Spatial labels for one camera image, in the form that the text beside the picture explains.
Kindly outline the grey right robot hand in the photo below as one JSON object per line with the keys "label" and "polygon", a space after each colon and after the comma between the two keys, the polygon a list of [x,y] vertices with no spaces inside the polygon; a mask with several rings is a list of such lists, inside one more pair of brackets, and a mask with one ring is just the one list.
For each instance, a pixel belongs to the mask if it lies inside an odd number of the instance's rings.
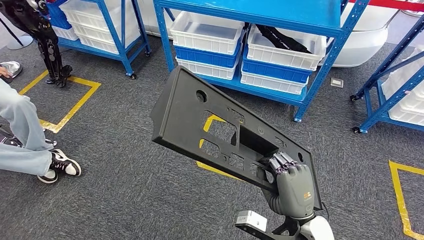
{"label": "grey right robot hand", "polygon": [[267,160],[278,192],[262,189],[269,208],[286,217],[302,220],[314,215],[314,181],[309,166],[278,152]]}

